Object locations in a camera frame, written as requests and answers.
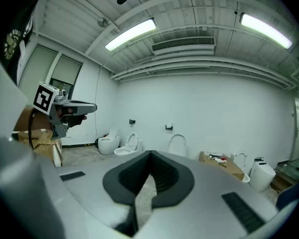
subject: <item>ceiling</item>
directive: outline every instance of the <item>ceiling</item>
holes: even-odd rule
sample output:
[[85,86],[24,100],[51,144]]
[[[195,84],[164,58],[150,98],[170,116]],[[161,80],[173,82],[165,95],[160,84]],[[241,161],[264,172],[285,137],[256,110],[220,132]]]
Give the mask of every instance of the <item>ceiling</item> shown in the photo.
[[[239,23],[242,12],[276,28],[292,41],[292,46],[284,49],[242,26]],[[108,27],[98,25],[101,17],[108,20]],[[112,52],[105,49],[119,33],[151,17],[156,30]],[[37,34],[65,44],[114,73],[133,68],[135,61],[153,56],[151,46],[157,42],[212,36],[216,40],[216,61],[228,58],[253,63],[294,84],[282,88],[299,90],[299,27],[280,0],[129,0],[124,5],[118,5],[116,0],[40,0],[34,28]],[[243,71],[233,67],[229,72]]]

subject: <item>fluorescent light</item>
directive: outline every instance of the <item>fluorescent light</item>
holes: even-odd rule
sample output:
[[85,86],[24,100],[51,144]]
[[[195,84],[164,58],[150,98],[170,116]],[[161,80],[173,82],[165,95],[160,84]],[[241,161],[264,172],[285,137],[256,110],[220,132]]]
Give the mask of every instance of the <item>fluorescent light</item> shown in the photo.
[[267,25],[261,20],[251,17],[245,13],[242,13],[240,23],[243,26],[250,27],[256,31],[259,31],[260,33],[265,34],[266,36],[281,44],[286,49],[289,49],[292,45],[292,42],[279,31],[275,30],[273,27]]
[[152,19],[149,19],[120,34],[113,41],[108,43],[105,48],[112,51],[123,43],[154,29],[156,29],[155,23]]

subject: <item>white toilet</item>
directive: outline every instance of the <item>white toilet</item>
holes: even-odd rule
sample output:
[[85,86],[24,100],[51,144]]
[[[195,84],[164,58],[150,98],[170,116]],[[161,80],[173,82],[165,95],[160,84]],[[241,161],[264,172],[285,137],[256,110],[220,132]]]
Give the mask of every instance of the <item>white toilet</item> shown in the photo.
[[245,163],[247,160],[247,154],[245,151],[241,150],[239,152],[237,152],[236,154],[232,154],[233,155],[233,161],[234,163],[244,172],[244,178],[242,180],[242,182],[244,183],[248,183],[250,182],[250,178],[248,176],[248,174],[245,173]]
[[258,192],[264,192],[275,177],[274,169],[264,161],[254,163],[250,173],[250,185]]
[[124,147],[118,148],[114,151],[116,155],[127,155],[132,153],[140,154],[143,150],[143,142],[138,138],[136,133],[131,133],[125,143]]
[[98,141],[99,151],[103,155],[109,155],[114,153],[114,151],[120,145],[120,136],[118,135],[118,130],[112,128],[110,133]]
[[181,134],[174,134],[169,140],[167,152],[186,157],[187,146],[185,137]]

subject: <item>cardboard box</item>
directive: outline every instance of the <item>cardboard box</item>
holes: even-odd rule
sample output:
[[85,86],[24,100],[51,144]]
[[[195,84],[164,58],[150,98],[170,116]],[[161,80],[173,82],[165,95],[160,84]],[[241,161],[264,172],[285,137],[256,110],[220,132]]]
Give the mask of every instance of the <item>cardboard box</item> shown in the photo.
[[223,167],[222,165],[219,165],[217,161],[208,159],[208,156],[202,151],[199,155],[199,161],[223,169],[227,173],[237,177],[239,180],[243,180],[244,178],[244,172],[229,158],[227,158],[226,163],[223,163],[226,167]]
[[[48,156],[55,166],[62,165],[62,143],[60,139],[51,141],[52,131],[41,132],[33,130],[31,132],[32,144],[34,152]],[[20,142],[29,146],[29,135],[24,132],[18,133]]]

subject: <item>person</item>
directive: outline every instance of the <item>person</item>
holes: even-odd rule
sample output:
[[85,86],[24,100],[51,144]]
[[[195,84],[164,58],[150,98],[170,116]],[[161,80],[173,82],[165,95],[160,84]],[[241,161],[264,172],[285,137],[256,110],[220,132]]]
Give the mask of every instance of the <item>person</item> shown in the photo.
[[[17,69],[21,56],[21,50],[25,49],[33,29],[33,12],[38,0],[3,0],[0,6],[0,61],[7,73],[17,84]],[[14,130],[28,130],[28,120],[32,107],[26,107],[21,113]],[[37,112],[32,129],[45,128],[51,130],[48,117]]]

